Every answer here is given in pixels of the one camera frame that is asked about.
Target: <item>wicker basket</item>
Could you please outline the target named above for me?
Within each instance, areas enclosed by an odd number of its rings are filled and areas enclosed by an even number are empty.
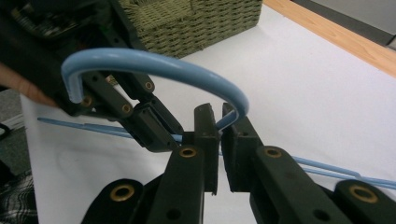
[[[255,26],[262,0],[119,0],[148,51],[181,58]]]

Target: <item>white surface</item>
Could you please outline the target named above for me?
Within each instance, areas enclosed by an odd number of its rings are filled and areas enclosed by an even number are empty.
[[[265,145],[362,175],[396,180],[396,79],[310,33],[268,7],[259,25],[183,60],[227,77],[250,100],[248,114]],[[156,95],[186,131],[193,109],[222,101],[154,77]],[[134,140],[51,126],[37,117],[74,122],[65,113],[22,99],[41,224],[79,223],[108,183],[159,175],[169,154]],[[205,197],[205,223],[255,223],[248,195],[230,193],[220,166],[219,195]],[[332,188],[333,179],[315,177]]]

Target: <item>plaid fabric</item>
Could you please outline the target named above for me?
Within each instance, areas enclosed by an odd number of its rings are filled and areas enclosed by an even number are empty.
[[[0,224],[36,224],[32,172],[26,171],[0,188]]]

